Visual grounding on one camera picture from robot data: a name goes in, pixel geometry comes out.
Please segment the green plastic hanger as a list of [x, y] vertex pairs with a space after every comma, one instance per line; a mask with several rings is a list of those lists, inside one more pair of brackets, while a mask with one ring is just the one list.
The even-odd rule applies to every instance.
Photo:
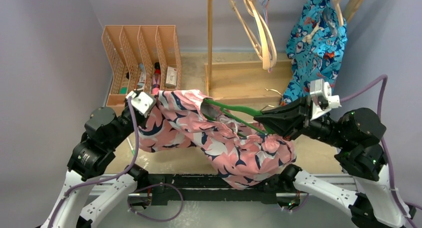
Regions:
[[241, 113], [247, 114], [247, 115], [252, 116], [252, 117], [256, 117], [256, 116], [263, 115], [263, 112], [266, 108], [272, 108], [272, 109], [276, 108], [273, 105], [266, 105], [265, 107], [263, 107], [260, 110], [255, 110], [255, 109], [252, 109], [250, 107], [245, 107], [245, 106], [222, 104], [222, 103], [217, 102], [217, 101], [215, 101], [214, 99], [211, 99], [211, 98], [203, 99], [203, 103], [217, 107], [219, 109], [219, 111], [222, 112], [223, 114], [225, 114], [227, 117], [235, 120], [236, 122], [239, 122], [239, 123], [246, 125], [247, 127], [255, 130], [258, 133], [277, 134], [279, 136], [283, 136], [282, 134], [278, 133], [277, 130], [272, 129], [270, 126], [265, 125], [263, 122], [260, 122], [260, 124], [265, 129], [261, 130], [258, 127], [252, 125], [251, 123], [247, 123], [246, 121], [242, 120], [241, 118], [239, 118], [239, 117], [237, 117], [237, 116], [235, 116], [231, 113], [231, 111], [235, 111], [235, 112], [241, 112]]

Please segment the orange plastic file organizer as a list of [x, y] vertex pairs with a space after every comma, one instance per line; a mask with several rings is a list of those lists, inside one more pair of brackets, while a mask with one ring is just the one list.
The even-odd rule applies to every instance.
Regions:
[[[155, 62], [159, 62], [161, 67], [160, 89], [181, 89], [182, 61], [174, 25], [107, 25], [102, 42], [113, 74], [106, 105], [117, 112], [123, 109], [127, 93], [137, 89], [140, 63], [146, 70], [145, 92], [152, 90]], [[175, 89], [165, 86], [168, 66], [177, 69]]]

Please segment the white tube in organizer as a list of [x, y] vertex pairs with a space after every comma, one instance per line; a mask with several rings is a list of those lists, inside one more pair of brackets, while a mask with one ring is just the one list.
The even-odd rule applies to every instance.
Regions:
[[146, 80], [146, 70], [142, 63], [139, 64], [139, 69], [141, 71], [139, 81], [137, 83], [138, 89], [143, 89], [145, 86], [145, 80]]

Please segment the small white box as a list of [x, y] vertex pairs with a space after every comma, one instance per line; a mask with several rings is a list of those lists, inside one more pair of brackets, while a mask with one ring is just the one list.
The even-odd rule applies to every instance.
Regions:
[[175, 89], [178, 83], [177, 69], [171, 66], [167, 67], [165, 86], [167, 88]]

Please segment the wooden hanger holding blue shorts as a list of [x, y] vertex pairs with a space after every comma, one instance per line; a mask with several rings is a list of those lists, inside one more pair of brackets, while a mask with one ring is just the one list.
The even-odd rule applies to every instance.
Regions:
[[333, 7], [334, 7], [336, 14], [337, 14], [339, 26], [344, 26], [344, 18], [343, 18], [341, 8], [340, 8], [341, 0], [331, 0], [331, 1], [333, 3]]

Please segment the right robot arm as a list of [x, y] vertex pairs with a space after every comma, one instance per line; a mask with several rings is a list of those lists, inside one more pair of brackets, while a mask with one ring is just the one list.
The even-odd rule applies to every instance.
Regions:
[[285, 140], [301, 135], [339, 149], [335, 159], [362, 187], [353, 192], [321, 180], [296, 165], [280, 174], [287, 192], [310, 193], [347, 214], [359, 228], [403, 228], [415, 215], [390, 185], [389, 159], [381, 146], [386, 127], [369, 108], [345, 113], [338, 121], [329, 116], [326, 99], [310, 96], [254, 116], [269, 132]]

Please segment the pink bottle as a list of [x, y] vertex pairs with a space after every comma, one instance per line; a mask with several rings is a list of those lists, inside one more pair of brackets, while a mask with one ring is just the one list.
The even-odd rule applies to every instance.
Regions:
[[152, 77], [152, 86], [151, 86], [152, 94], [155, 94], [160, 90], [160, 84], [161, 84], [161, 67], [160, 67], [159, 62], [155, 62], [154, 73]]

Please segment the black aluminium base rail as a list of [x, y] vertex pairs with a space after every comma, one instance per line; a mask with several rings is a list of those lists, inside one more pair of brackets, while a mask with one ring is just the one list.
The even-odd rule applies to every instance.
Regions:
[[237, 190], [216, 174], [149, 174], [141, 187], [159, 184], [151, 189], [152, 205], [165, 206], [169, 201], [261, 202], [286, 206], [296, 197], [296, 191], [284, 185], [278, 176], [263, 184]]

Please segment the pink shark print shorts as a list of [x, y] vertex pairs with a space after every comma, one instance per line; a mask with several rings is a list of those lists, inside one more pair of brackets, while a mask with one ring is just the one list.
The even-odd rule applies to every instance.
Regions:
[[159, 91], [139, 147], [146, 152], [199, 148], [218, 176], [243, 190], [295, 162], [294, 145], [263, 125], [238, 122], [206, 103], [199, 90]]

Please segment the green white marker pen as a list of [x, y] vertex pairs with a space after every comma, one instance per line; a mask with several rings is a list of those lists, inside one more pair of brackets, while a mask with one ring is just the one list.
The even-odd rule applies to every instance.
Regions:
[[128, 146], [129, 146], [129, 148], [130, 148], [130, 150], [131, 150], [131, 153], [132, 153], [133, 155], [135, 155], [135, 148], [134, 148], [134, 146], [133, 146], [133, 144], [132, 144], [132, 142], [131, 142], [130, 138], [128, 137], [128, 138], [126, 139], [126, 141], [127, 141], [127, 144], [128, 144]]

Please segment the blue shark print shorts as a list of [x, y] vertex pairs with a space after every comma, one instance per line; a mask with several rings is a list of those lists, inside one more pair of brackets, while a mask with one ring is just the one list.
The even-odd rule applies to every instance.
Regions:
[[286, 45], [293, 75], [279, 104], [308, 95], [311, 81], [317, 79], [333, 88], [346, 44], [346, 22], [339, 22], [331, 0], [306, 1]]

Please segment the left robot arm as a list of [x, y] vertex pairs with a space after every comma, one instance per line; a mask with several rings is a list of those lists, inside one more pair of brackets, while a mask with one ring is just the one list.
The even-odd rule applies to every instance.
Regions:
[[95, 228], [131, 192], [148, 188], [148, 172], [134, 162], [117, 175], [102, 178], [116, 148], [139, 125], [145, 125], [153, 104], [129, 104], [120, 116], [109, 107], [94, 110], [81, 142], [67, 164], [65, 182], [43, 228]]

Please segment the wooden clothes rack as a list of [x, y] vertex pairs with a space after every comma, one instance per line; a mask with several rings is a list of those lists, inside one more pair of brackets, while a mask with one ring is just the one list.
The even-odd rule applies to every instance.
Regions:
[[[341, 0], [340, 8], [346, 24], [353, 18], [364, 0]], [[242, 0], [235, 0], [242, 17], [257, 34], [254, 19]], [[292, 78], [292, 62], [287, 53], [277, 57], [273, 71], [262, 69], [262, 61], [218, 62], [205, 64], [206, 94], [227, 104], [280, 102]]]

